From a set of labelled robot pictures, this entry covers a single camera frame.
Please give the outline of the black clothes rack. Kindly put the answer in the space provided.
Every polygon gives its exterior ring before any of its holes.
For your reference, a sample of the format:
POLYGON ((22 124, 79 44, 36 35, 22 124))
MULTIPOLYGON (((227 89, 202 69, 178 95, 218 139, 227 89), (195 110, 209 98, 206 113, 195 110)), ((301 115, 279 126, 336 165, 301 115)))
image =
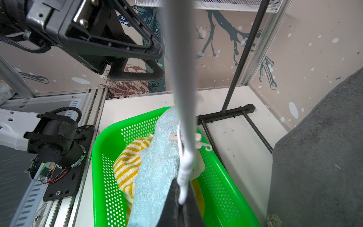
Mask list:
POLYGON ((257 134, 257 136, 259 137, 259 139, 262 141, 262 143, 265 145, 265 147, 267 148, 267 150, 272 153, 273 148, 271 147, 271 145, 268 143, 268 141, 266 140, 266 138, 263 136, 263 134, 260 132, 260 130, 257 128, 257 126, 254 124, 254 122, 252 121, 252 119, 248 116, 248 114, 253 113, 255 111, 255 106, 252 104, 248 104, 244 107, 238 107, 238 108, 234 108, 234 109, 230 109, 228 110, 228 105, 231 101, 232 95, 234 93, 234 90, 237 86, 237 82, 241 76, 242 70, 246 64, 247 58, 248 58, 248 54, 252 48, 252 44, 253 41, 256 38, 256 35, 258 33, 258 29, 262 23, 262 20, 265 16, 265 13, 268 9, 268 5, 269 5, 270 1, 268 0, 262 0, 261 4, 259 6, 259 9, 257 11, 255 20, 254 20, 254 24, 252 25, 249 37, 247 39, 244 51, 242 53, 242 56, 239 60, 239 63, 237 65, 237 69, 236 72, 234 74, 232 83, 229 87, 226 99, 224 101, 224 104, 222 106, 221 111, 219 112, 215 112, 215 113, 209 113, 209 114, 200 114, 198 116, 198 124, 202 125, 208 140, 210 141, 210 144, 212 146, 212 150, 214 151, 215 155, 217 156, 218 160, 221 162, 221 164, 223 165, 223 167, 225 167, 225 164, 222 160, 222 157, 220 155, 220 152, 217 148, 216 142, 212 137, 212 133, 210 131, 210 129, 208 128, 207 124, 208 123, 213 123, 216 121, 220 121, 220 120, 225 120, 225 119, 229 119, 229 118, 235 118, 237 116, 243 116, 248 124, 252 127, 252 129, 254 130, 254 132, 257 134))

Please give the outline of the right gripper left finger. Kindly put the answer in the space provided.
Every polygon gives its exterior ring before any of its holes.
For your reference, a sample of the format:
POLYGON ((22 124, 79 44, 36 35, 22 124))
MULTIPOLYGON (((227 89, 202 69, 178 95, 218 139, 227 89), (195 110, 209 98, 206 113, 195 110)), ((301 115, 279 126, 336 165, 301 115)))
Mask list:
POLYGON ((172 180, 164 207, 157 223, 157 227, 181 227, 179 185, 176 179, 172 180))

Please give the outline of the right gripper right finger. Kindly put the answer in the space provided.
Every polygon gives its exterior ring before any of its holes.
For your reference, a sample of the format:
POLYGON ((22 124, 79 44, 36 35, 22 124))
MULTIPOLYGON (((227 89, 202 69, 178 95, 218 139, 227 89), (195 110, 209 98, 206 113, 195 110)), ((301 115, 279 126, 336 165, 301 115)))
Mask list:
POLYGON ((204 221, 198 207, 196 194, 192 187, 188 188, 186 202, 182 206, 183 227, 204 227, 204 221))

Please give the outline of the green plastic basket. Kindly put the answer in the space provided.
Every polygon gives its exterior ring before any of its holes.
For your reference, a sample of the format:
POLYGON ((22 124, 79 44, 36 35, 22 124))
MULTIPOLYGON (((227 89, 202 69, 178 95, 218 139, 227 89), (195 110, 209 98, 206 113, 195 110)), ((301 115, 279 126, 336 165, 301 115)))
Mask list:
MULTIPOLYGON (((113 163, 135 139, 155 132, 167 107, 117 122, 103 130, 92 147, 94 226, 125 227, 127 202, 113 174, 113 163)), ((197 178, 207 227, 258 227, 259 222, 214 151, 199 149, 205 170, 197 178)))

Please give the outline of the yellow striped towel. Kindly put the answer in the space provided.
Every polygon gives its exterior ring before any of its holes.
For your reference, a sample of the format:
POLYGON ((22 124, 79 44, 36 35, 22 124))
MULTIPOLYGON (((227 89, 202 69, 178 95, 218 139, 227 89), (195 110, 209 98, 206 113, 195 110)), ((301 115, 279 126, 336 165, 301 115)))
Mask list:
POLYGON ((135 179, 142 164, 140 152, 149 148, 153 134, 132 141, 115 160, 112 169, 119 189, 127 202, 126 221, 130 220, 135 195, 135 179))

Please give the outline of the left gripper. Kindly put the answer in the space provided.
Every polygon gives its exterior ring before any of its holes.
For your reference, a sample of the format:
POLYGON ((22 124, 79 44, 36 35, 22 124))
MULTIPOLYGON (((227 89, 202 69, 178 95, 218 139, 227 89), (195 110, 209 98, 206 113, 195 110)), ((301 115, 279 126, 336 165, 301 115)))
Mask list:
POLYGON ((91 71, 112 81, 159 81, 164 71, 153 59, 162 55, 162 42, 127 1, 28 1, 26 22, 42 38, 91 71), (120 13, 146 40, 138 45, 119 35, 120 13), (151 69, 129 71, 128 58, 140 58, 151 69))

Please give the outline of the white wire hanger front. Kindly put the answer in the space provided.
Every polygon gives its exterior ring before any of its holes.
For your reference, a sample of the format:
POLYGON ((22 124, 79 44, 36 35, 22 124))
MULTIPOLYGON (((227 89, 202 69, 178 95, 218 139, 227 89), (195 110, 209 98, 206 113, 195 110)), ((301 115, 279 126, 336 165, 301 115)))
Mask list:
POLYGON ((184 148, 180 156, 177 183, 178 202, 183 205, 196 156, 195 132, 196 72, 193 34, 193 1, 163 1, 164 39, 169 60, 171 82, 176 100, 184 148))

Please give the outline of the light blue towel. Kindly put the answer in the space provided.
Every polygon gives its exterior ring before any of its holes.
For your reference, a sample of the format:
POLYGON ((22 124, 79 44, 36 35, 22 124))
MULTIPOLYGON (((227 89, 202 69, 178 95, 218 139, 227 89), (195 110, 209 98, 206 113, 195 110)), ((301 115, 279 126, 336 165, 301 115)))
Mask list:
MULTIPOLYGON (((156 122, 149 148, 140 153, 142 164, 134 181, 136 188, 129 227, 157 226, 172 180, 179 172, 178 140, 170 139, 172 134, 177 134, 178 124, 177 108, 168 108, 156 122)), ((183 227, 181 205, 180 217, 183 227)))

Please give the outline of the dark grey towel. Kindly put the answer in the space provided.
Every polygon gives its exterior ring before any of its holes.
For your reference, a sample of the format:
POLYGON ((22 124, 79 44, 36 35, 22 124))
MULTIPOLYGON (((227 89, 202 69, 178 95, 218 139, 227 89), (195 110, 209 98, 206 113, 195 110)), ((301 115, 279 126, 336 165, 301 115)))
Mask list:
POLYGON ((363 71, 332 89, 272 157, 267 226, 362 226, 363 71))

